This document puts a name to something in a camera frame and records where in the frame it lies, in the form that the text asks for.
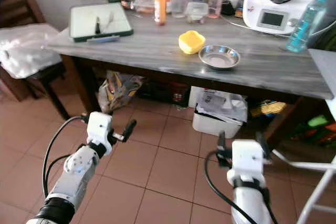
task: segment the black cable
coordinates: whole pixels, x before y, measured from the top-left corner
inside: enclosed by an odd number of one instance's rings
[[[57,161],[63,159],[63,158],[67,158],[68,156],[70,156],[70,154],[68,155],[64,155],[64,156],[61,156],[61,157],[58,157],[57,159],[55,159],[54,161],[52,161],[48,167],[48,170],[47,170],[47,173],[46,173],[46,178],[45,178],[45,181],[47,183],[47,191],[48,191],[48,178],[49,178],[49,173],[51,171],[51,168],[53,167],[53,165],[56,164]]]
[[[278,224],[278,221],[277,221],[277,219],[275,218],[275,216],[274,216],[274,214],[273,214],[273,212],[272,212],[272,209],[271,209],[269,203],[265,203],[265,205],[266,205],[266,207],[267,207],[267,210],[268,210],[268,212],[269,212],[269,215],[271,215],[271,219],[272,219],[273,223],[274,223],[274,224]]]
[[[43,170],[42,170],[42,186],[43,186],[43,193],[44,196],[47,197],[48,196],[48,183],[46,182],[45,178],[46,178],[46,168],[47,168],[47,161],[48,161],[48,157],[49,157],[49,153],[51,150],[51,147],[55,141],[55,139],[57,138],[57,136],[59,135],[59,133],[63,130],[63,128],[70,123],[71,121],[77,120],[77,119],[82,119],[82,116],[73,116],[70,119],[68,119],[67,121],[64,122],[64,124],[62,124],[62,126],[58,129],[58,131],[56,132],[56,134],[52,137],[48,148],[47,148],[47,152],[46,155],[44,157],[43,160]]]
[[[226,203],[228,203],[229,205],[231,205],[233,208],[235,208],[238,212],[240,212],[249,222],[251,222],[251,224],[257,224],[247,213],[245,213],[240,207],[238,207],[233,201],[231,201],[228,197],[226,197],[224,194],[221,193],[221,191],[219,191],[217,189],[217,187],[215,187],[215,185],[212,183],[210,177],[209,177],[209,173],[208,173],[208,163],[209,163],[209,159],[212,155],[216,154],[217,151],[212,151],[209,152],[208,155],[206,155],[205,157],[205,162],[204,162],[204,173],[205,173],[205,178],[206,181],[208,182],[208,184],[210,185],[211,189],[213,191],[215,191],[215,193],[220,196],[221,199],[223,199]]]

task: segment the display screen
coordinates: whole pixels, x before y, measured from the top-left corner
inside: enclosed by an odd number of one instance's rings
[[[261,23],[273,26],[281,26],[283,15],[264,13]]]

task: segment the orange bottle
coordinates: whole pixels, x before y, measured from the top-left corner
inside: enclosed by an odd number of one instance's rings
[[[167,0],[155,0],[154,6],[154,21],[163,26],[166,23],[166,1]]]

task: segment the yellow container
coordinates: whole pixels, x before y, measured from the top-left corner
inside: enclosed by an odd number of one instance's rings
[[[204,46],[205,38],[198,32],[190,30],[179,36],[178,43],[183,52],[188,55],[193,55]]]

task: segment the stainless steel bowl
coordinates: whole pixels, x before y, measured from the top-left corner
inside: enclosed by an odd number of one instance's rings
[[[198,56],[202,62],[217,69],[232,68],[240,61],[237,51],[221,45],[205,46],[198,52]]]

